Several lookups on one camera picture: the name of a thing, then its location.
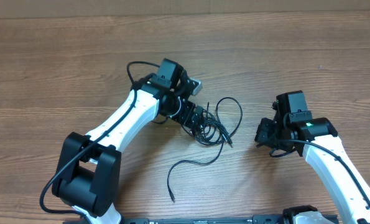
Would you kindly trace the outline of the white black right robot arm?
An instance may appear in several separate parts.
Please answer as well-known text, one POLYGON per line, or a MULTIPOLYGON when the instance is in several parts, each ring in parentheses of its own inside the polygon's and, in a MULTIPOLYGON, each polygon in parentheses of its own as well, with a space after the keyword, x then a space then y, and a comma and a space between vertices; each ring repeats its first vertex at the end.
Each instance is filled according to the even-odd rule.
POLYGON ((275 158, 296 152, 323 182, 343 223, 370 223, 370 187, 329 119, 312 116, 301 90, 277 95, 272 109, 274 118, 257 127, 257 146, 269 147, 275 158))

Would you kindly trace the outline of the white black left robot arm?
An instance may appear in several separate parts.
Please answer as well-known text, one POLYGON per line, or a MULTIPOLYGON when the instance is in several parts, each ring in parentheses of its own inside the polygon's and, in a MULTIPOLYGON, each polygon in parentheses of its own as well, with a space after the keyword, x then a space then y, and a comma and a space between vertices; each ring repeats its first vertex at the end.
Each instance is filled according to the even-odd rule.
POLYGON ((122 153, 138 132, 158 115, 195 129, 201 107, 189 101, 202 88, 178 63, 163 59, 158 71, 132 80, 125 102, 85 135, 70 133, 57 170, 46 188, 80 216, 80 223, 121 223, 114 206, 122 153))

